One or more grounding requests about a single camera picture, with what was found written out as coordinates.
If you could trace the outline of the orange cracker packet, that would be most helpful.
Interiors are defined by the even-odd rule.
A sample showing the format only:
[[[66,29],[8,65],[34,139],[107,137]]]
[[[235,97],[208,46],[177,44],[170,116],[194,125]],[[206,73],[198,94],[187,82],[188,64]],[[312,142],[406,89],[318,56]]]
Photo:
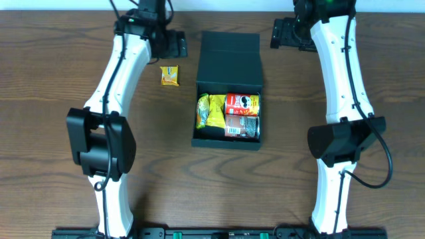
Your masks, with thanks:
[[[179,86],[179,66],[161,66],[161,85]]]

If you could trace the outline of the green pandan snack packet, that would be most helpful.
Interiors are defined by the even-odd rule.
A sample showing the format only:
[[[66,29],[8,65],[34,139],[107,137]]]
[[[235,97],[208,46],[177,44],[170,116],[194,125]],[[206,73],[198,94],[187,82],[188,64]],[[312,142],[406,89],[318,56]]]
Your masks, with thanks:
[[[209,116],[209,95],[207,93],[201,94],[197,102],[197,118],[196,118],[196,129],[202,129],[206,126],[206,122]]]

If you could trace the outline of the yellow snack packet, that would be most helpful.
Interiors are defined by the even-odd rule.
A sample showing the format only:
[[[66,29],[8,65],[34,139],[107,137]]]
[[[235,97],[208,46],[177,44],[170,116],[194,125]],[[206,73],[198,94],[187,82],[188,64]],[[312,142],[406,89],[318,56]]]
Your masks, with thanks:
[[[210,95],[209,96],[209,115],[206,126],[225,128],[224,105],[225,95]]]

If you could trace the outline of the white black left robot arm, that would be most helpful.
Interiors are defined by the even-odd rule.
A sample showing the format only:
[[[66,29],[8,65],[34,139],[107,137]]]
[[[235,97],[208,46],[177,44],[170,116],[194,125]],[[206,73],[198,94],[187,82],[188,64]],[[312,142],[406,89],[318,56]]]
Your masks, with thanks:
[[[137,238],[128,199],[128,173],[136,142],[128,123],[131,101],[146,66],[187,56],[182,31],[167,29],[170,0],[138,1],[116,14],[112,53],[101,80],[83,108],[70,108],[66,126],[72,159],[96,195],[100,222],[85,238]]]

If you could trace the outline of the red Pringles can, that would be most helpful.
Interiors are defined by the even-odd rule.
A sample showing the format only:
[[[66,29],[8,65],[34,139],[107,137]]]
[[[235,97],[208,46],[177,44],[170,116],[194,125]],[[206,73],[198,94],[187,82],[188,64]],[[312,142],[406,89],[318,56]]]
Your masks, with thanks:
[[[259,116],[260,95],[228,93],[225,97],[224,112],[229,115]]]

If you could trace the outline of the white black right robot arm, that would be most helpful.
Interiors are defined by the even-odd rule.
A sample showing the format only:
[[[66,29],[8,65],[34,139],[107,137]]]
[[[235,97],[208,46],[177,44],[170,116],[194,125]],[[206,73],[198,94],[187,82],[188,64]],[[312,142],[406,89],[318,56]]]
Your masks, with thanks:
[[[351,180],[380,189],[392,178],[393,164],[368,99],[356,43],[355,0],[294,0],[293,18],[274,22],[271,48],[292,46],[317,52],[326,96],[326,123],[309,128],[307,143],[317,162],[317,192],[304,238],[386,238],[379,228],[350,229],[347,201]],[[361,153],[379,141],[388,161],[386,179],[377,185],[354,174]]]

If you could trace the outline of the brown Pringles can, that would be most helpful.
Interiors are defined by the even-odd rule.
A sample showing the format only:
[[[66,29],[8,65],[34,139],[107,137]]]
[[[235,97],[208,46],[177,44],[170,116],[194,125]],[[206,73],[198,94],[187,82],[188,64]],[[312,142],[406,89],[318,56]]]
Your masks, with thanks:
[[[226,114],[224,135],[258,139],[260,137],[260,118],[258,116],[241,116]]]

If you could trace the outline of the black gift box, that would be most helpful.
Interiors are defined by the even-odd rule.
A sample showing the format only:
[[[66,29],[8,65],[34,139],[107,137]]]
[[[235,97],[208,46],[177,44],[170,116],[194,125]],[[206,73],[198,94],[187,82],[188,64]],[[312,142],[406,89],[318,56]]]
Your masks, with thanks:
[[[254,33],[202,32],[196,80],[196,97],[227,93],[262,95],[263,72],[260,35]],[[224,130],[206,126],[194,129],[193,147],[257,151],[260,138],[226,137]]]

